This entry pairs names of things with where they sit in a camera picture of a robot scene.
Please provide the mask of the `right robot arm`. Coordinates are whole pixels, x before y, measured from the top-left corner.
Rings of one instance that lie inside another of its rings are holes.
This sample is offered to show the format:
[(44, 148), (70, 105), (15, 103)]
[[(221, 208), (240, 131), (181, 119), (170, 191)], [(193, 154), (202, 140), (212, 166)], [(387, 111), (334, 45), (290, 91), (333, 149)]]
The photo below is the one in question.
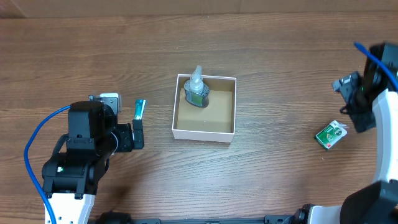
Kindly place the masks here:
[(383, 42), (367, 49), (364, 72), (335, 80), (357, 133), (377, 131), (377, 162), (372, 183), (349, 195), (342, 205), (306, 204), (285, 223), (397, 223), (397, 45)]

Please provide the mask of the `green white small packet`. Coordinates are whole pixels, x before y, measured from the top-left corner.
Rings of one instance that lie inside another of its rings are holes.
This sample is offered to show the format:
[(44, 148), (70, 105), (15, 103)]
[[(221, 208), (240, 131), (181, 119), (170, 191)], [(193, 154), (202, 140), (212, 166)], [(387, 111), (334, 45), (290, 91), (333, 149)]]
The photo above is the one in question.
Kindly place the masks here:
[(315, 140), (328, 151), (347, 135), (346, 129), (347, 125), (334, 120), (315, 135)]

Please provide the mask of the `clear purple liquid bottle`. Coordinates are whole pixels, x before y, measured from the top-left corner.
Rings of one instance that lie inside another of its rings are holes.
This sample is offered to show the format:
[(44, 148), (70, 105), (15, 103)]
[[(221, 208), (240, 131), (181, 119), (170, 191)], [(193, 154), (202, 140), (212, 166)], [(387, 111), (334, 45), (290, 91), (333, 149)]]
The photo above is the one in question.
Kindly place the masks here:
[(209, 87), (203, 82), (202, 67), (197, 65), (189, 80), (184, 84), (185, 99), (188, 103), (199, 108), (206, 108), (209, 104)]

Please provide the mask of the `teal white small tube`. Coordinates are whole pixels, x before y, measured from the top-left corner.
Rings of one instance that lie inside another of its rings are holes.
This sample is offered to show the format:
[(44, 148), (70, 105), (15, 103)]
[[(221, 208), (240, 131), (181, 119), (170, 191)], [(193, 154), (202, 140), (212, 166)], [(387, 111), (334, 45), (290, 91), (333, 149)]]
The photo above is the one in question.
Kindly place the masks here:
[(136, 100), (134, 119), (142, 120), (145, 107), (146, 107), (146, 100)]

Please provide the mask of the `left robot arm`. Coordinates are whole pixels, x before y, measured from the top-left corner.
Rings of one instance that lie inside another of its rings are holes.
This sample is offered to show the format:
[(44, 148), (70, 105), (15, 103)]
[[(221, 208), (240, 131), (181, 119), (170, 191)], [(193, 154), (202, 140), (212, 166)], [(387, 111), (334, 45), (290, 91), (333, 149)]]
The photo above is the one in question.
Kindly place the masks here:
[(42, 168), (42, 188), (56, 223), (87, 223), (111, 155), (144, 147), (146, 101), (136, 101), (134, 119), (126, 124), (118, 123), (117, 103), (101, 98), (71, 104), (68, 133)]

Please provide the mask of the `white cardboard box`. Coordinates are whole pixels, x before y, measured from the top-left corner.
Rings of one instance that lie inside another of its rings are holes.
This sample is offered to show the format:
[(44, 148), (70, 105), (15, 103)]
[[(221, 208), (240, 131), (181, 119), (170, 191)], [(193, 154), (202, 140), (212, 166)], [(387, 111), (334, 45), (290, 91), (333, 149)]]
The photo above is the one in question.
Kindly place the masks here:
[(185, 99), (183, 84), (189, 74), (177, 75), (172, 132), (175, 139), (231, 143), (236, 124), (236, 84), (234, 77), (203, 77), (210, 87), (209, 105), (198, 108)]

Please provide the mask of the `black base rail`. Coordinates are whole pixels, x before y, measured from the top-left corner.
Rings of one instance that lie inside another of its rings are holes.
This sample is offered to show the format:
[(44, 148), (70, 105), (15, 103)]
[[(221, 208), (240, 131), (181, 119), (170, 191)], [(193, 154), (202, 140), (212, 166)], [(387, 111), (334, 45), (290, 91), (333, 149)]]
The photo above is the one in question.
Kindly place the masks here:
[(300, 212), (295, 215), (266, 215), (260, 218), (208, 218), (161, 220), (159, 218), (133, 218), (128, 213), (106, 212), (88, 224), (304, 224), (307, 218)]

